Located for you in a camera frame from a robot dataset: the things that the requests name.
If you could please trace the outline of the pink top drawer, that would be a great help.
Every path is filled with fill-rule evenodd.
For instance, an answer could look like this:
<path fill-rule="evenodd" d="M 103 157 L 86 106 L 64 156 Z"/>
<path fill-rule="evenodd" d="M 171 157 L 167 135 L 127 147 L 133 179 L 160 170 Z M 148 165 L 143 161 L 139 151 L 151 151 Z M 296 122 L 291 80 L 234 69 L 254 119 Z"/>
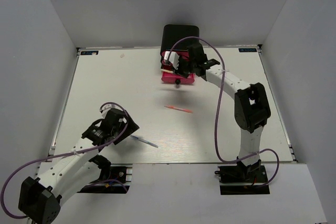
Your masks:
<path fill-rule="evenodd" d="M 164 60 L 168 54 L 170 53 L 169 50 L 163 51 L 161 53 L 161 58 Z M 178 59 L 179 57 L 183 57 L 184 59 L 188 59 L 188 52 L 187 51 L 172 51 L 170 54 L 170 60 Z"/>

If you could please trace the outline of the yellow highlighter pen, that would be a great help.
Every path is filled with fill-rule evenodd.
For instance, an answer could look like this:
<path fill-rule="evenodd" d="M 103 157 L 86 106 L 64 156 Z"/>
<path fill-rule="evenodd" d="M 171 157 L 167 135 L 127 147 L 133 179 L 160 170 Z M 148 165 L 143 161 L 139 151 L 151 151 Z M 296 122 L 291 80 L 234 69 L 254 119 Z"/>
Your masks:
<path fill-rule="evenodd" d="M 162 72 L 166 72 L 166 73 L 170 73 L 170 74 L 173 74 L 174 71 L 171 71 L 171 70 L 167 70 L 167 69 L 160 69 Z"/>

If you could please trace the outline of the blue thin pen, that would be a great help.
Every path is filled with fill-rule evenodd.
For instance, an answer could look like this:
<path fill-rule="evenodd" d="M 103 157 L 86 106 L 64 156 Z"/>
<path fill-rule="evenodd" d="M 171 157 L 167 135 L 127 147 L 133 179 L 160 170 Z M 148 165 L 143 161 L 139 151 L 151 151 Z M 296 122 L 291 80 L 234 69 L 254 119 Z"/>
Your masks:
<path fill-rule="evenodd" d="M 147 144 L 147 145 L 149 145 L 149 146 L 152 146 L 152 147 L 155 147 L 155 148 L 158 148 L 158 147 L 159 147 L 158 145 L 156 145 L 156 144 L 154 144 L 154 143 L 152 143 L 152 142 L 149 142 L 149 141 L 147 141 L 147 140 L 145 140 L 145 139 L 143 139 L 143 138 L 141 138 L 141 137 L 138 137 L 138 136 L 135 136 L 135 135 L 131 135 L 131 137 L 132 137 L 133 139 L 138 140 L 138 141 L 140 141 L 140 142 L 142 142 L 142 143 L 145 143 L 145 144 Z"/>

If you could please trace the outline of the orange highlighter pen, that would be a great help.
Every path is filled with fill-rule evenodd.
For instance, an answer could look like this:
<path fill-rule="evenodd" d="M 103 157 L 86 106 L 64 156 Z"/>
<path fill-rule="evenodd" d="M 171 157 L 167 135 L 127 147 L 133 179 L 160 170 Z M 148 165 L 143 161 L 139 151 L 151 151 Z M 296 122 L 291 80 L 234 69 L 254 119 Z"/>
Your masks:
<path fill-rule="evenodd" d="M 172 105 L 165 105 L 164 107 L 167 108 L 167 109 L 175 110 L 175 111 L 181 111 L 181 112 L 185 112 L 185 113 L 193 113 L 192 110 L 178 108 L 178 107 L 172 106 Z"/>

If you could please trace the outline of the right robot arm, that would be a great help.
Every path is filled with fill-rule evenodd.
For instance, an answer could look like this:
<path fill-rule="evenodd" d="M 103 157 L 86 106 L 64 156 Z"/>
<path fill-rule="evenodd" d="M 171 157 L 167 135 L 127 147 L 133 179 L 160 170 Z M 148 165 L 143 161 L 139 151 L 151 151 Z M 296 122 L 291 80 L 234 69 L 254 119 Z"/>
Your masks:
<path fill-rule="evenodd" d="M 261 162 L 261 134 L 271 116 L 265 87 L 259 82 L 245 82 L 228 72 L 222 55 L 218 55 L 218 59 L 208 59 L 198 42 L 188 46 L 187 51 L 187 57 L 172 53 L 169 62 L 176 74 L 186 77 L 193 73 L 220 89 L 215 115 L 215 142 L 218 142 L 221 98 L 225 93 L 233 99 L 234 119 L 240 128 L 240 150 L 233 163 L 239 165 L 238 177 L 245 182 L 250 181 L 256 175 L 255 167 Z"/>

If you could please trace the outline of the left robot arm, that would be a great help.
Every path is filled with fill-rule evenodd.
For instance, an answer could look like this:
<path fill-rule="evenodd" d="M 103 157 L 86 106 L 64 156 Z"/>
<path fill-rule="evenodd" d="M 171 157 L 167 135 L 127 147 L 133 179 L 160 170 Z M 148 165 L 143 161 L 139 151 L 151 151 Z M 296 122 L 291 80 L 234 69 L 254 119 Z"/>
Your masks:
<path fill-rule="evenodd" d="M 70 197 L 89 183 L 110 178 L 111 163 L 100 154 L 104 145 L 117 145 L 138 129 L 126 111 L 109 109 L 83 132 L 70 156 L 62 157 L 37 178 L 23 181 L 19 210 L 35 223 L 52 223 Z"/>

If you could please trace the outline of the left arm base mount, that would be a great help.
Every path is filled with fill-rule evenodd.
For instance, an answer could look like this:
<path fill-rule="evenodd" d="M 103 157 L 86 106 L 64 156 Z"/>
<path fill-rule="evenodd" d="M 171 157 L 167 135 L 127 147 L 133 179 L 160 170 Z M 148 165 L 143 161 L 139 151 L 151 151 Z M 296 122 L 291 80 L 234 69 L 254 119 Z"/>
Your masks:
<path fill-rule="evenodd" d="M 109 177 L 100 177 L 79 191 L 81 194 L 126 194 L 131 186 L 132 165 L 111 165 Z"/>

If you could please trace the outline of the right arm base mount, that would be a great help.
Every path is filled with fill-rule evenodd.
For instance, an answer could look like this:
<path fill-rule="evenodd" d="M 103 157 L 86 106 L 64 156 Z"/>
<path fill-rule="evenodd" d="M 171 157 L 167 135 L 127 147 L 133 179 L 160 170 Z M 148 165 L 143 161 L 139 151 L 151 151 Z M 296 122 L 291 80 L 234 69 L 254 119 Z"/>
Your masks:
<path fill-rule="evenodd" d="M 214 174 L 219 179 L 220 194 L 233 195 L 269 195 L 266 169 L 259 159 L 256 163 L 245 166 L 242 162 L 236 165 L 219 166 Z"/>

